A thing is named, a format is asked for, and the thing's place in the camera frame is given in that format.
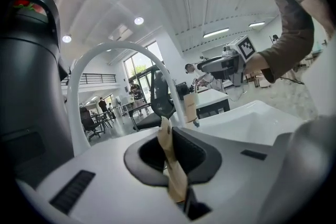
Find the white pillar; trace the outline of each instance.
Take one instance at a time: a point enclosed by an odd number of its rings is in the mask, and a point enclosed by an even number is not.
[[[156,42],[159,46],[164,65],[168,69],[171,77],[176,84],[186,82],[188,86],[193,83],[194,76],[186,74],[184,67],[187,61],[181,57],[171,38],[164,30],[161,30],[156,36]]]

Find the white table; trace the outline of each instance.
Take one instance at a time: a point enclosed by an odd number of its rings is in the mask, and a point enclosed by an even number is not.
[[[198,118],[200,118],[199,115],[210,113],[212,111],[215,111],[218,114],[218,109],[221,108],[224,109],[224,112],[229,111],[230,105],[228,98],[229,95],[214,89],[198,93],[195,100]]]

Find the ceiling light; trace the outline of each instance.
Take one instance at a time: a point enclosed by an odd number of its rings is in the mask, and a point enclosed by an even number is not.
[[[229,28],[225,28],[225,29],[222,29],[222,30],[218,30],[218,31],[215,31],[215,32],[212,32],[212,33],[205,34],[203,36],[203,38],[207,38],[207,37],[217,35],[217,34],[220,34],[220,33],[224,33],[224,32],[227,32],[227,31],[229,31]]]
[[[253,24],[250,24],[249,27],[254,27],[254,26],[259,26],[259,25],[264,25],[265,22],[259,22],[259,23],[253,23]]]
[[[143,18],[142,17],[138,17],[134,20],[134,23],[136,25],[142,25],[143,24]]]
[[[68,36],[68,35],[63,36],[63,37],[62,37],[62,40],[63,40],[63,42],[65,42],[65,43],[69,43],[69,42],[71,42],[71,36]]]

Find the black vent slot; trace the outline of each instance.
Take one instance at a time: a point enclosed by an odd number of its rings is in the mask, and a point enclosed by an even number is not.
[[[259,159],[261,161],[264,161],[267,157],[267,154],[265,153],[261,153],[261,152],[257,152],[257,151],[250,151],[250,150],[244,150],[241,152],[241,154],[254,158],[254,159]]]
[[[68,214],[79,200],[95,173],[81,170],[72,180],[50,201],[50,204],[64,214]]]

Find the man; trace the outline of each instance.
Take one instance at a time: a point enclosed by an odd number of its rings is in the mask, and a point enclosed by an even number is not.
[[[208,89],[214,89],[219,92],[225,92],[222,84],[222,80],[215,79],[210,73],[204,73],[197,68],[197,64],[187,63],[185,65],[185,71],[187,74],[196,73],[197,78],[194,79],[194,83],[197,86],[205,86]]]
[[[132,92],[132,94],[134,96],[134,100],[136,101],[136,100],[142,99],[143,98],[143,94],[141,92],[140,86],[137,85],[137,84],[134,84],[134,81],[131,81],[130,85],[131,85],[131,92]],[[139,116],[143,116],[143,114],[141,112],[141,109],[139,110],[139,112],[140,112]]]
[[[111,113],[111,116],[112,116],[112,118],[113,119],[115,119],[116,117],[115,117],[115,114],[114,114],[114,112],[113,112],[113,107],[112,107],[112,104],[111,103],[109,103],[109,112]]]
[[[335,29],[335,18],[326,0],[275,0],[281,16],[282,35],[266,50],[252,56],[245,74],[261,70],[274,83],[312,50],[316,19],[325,29],[328,40]]]
[[[107,105],[106,105],[106,103],[105,103],[105,101],[103,100],[102,97],[100,98],[100,101],[99,101],[98,105],[100,106],[103,113],[108,111],[107,110]]]

